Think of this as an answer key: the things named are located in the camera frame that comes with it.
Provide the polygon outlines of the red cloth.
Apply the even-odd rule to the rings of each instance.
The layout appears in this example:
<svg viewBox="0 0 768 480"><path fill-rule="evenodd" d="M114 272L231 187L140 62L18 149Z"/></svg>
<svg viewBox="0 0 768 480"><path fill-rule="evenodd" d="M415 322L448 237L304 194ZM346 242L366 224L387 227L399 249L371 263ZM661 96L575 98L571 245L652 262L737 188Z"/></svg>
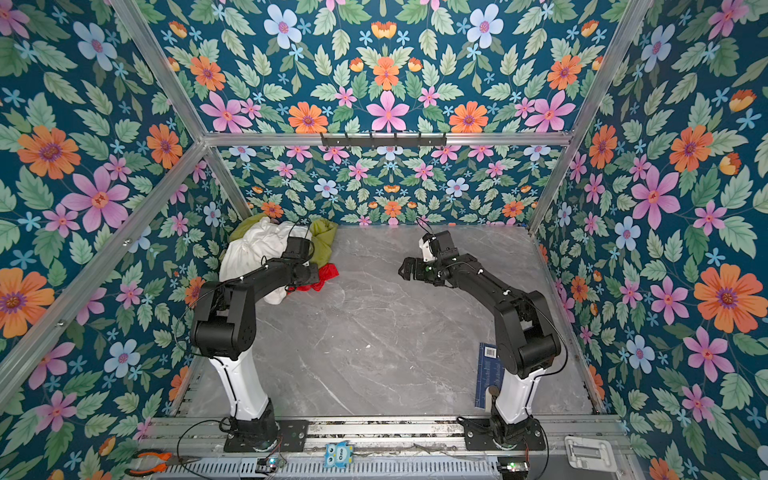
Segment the red cloth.
<svg viewBox="0 0 768 480"><path fill-rule="evenodd" d="M308 292L310 290L321 291L325 284L339 276L339 271L335 264L328 263L318 268L317 281L310 285L296 287L296 291Z"/></svg>

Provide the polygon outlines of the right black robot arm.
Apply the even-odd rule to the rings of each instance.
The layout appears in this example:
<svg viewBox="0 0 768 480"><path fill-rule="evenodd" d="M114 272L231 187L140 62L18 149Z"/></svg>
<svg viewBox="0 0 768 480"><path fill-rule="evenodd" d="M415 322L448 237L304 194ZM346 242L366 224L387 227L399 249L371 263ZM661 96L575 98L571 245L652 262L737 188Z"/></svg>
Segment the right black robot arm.
<svg viewBox="0 0 768 480"><path fill-rule="evenodd" d="M443 261L407 257L398 274L406 281L459 289L492 314L497 357L504 368L494 415L506 425L527 420L539 378L562 347L546 297L503 282L469 254Z"/></svg>

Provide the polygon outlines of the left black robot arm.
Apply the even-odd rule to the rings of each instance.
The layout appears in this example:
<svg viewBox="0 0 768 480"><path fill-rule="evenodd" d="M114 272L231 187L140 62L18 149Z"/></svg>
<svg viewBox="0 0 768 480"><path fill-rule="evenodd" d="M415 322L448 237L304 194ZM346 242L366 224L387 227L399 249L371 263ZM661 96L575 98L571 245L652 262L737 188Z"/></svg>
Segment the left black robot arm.
<svg viewBox="0 0 768 480"><path fill-rule="evenodd" d="M218 372L235 419L261 419L270 403L252 353L257 302L275 290L308 286L318 280L315 264L275 258L249 273L207 282L201 288L193 308L190 341Z"/></svg>

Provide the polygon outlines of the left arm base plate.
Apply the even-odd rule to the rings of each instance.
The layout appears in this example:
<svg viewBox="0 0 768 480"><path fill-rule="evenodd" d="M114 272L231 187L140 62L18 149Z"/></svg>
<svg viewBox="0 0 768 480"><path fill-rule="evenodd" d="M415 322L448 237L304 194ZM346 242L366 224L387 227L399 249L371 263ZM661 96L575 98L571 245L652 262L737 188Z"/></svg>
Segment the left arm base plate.
<svg viewBox="0 0 768 480"><path fill-rule="evenodd" d="M306 420L238 420L232 418L226 430L226 453L301 452L308 438Z"/></svg>

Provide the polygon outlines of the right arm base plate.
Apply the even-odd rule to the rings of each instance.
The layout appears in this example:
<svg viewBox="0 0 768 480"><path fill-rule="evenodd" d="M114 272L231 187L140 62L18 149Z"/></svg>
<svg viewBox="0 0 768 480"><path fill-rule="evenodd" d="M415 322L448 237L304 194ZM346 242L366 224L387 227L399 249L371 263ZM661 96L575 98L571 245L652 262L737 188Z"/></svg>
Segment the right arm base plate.
<svg viewBox="0 0 768 480"><path fill-rule="evenodd" d="M458 417L463 427L465 448L469 451L544 451L545 434L540 422L529 417L507 424L501 417L470 419Z"/></svg>

